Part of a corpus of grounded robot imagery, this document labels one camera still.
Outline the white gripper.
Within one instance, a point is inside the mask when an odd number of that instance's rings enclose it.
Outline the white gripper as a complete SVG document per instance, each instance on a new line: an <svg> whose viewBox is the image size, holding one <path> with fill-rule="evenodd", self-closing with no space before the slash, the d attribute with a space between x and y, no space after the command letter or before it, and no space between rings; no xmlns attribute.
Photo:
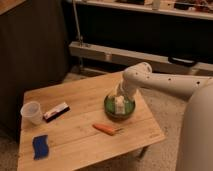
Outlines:
<svg viewBox="0 0 213 171"><path fill-rule="evenodd" d="M134 100L134 95L136 91L137 91L136 86L125 80L122 80L117 86L117 94L126 96L131 101Z"/></svg>

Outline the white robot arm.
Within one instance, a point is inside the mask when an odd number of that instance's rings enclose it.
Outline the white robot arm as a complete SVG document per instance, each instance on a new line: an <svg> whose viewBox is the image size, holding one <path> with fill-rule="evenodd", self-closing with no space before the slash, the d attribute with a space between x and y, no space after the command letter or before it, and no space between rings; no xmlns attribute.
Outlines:
<svg viewBox="0 0 213 171"><path fill-rule="evenodd" d="M132 97L139 87L187 101L175 171L213 171L213 76L153 73L142 62L123 71L118 92Z"/></svg>

